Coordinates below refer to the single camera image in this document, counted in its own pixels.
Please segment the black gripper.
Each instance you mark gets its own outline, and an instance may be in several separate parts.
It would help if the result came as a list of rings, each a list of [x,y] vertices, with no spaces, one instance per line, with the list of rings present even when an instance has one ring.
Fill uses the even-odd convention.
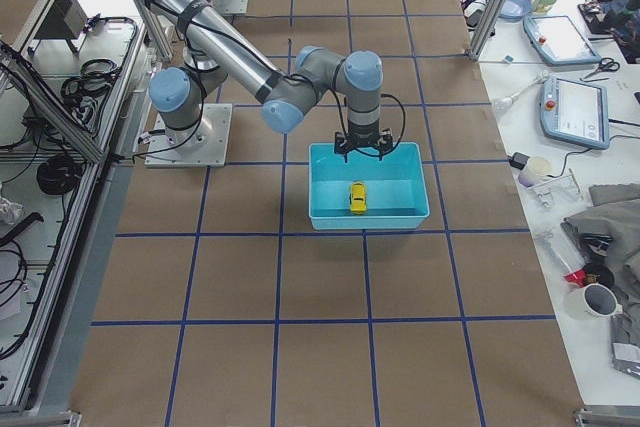
[[[349,124],[346,132],[340,131],[334,135],[334,153],[341,156],[345,163],[348,162],[350,152],[367,147],[373,150],[373,158],[382,161],[395,149],[391,131],[380,130],[378,124]]]

